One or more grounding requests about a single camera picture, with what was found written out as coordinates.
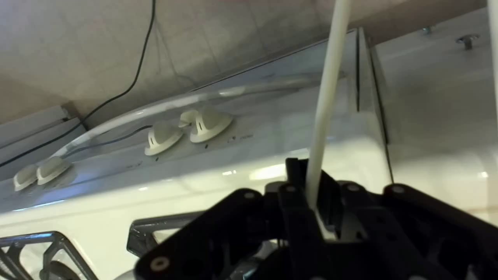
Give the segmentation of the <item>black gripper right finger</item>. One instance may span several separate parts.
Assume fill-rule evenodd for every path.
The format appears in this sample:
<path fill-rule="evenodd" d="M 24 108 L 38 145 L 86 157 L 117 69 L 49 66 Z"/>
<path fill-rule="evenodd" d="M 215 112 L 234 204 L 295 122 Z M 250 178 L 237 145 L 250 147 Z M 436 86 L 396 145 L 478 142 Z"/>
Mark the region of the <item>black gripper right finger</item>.
<path fill-rule="evenodd" d="M 318 210 L 357 280 L 498 280 L 498 227 L 407 184 L 323 175 Z"/>

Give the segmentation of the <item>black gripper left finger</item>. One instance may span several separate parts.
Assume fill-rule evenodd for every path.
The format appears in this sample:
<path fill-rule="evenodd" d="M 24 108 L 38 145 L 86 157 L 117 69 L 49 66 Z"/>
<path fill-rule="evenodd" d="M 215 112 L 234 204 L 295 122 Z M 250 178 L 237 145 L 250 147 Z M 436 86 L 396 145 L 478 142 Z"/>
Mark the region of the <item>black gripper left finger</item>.
<path fill-rule="evenodd" d="M 223 280 L 270 240 L 284 240 L 260 277 L 332 280 L 329 254 L 315 212 L 306 199 L 307 162 L 287 159 L 285 182 L 265 193 L 242 189 L 147 252 L 136 265 L 139 280 Z"/>

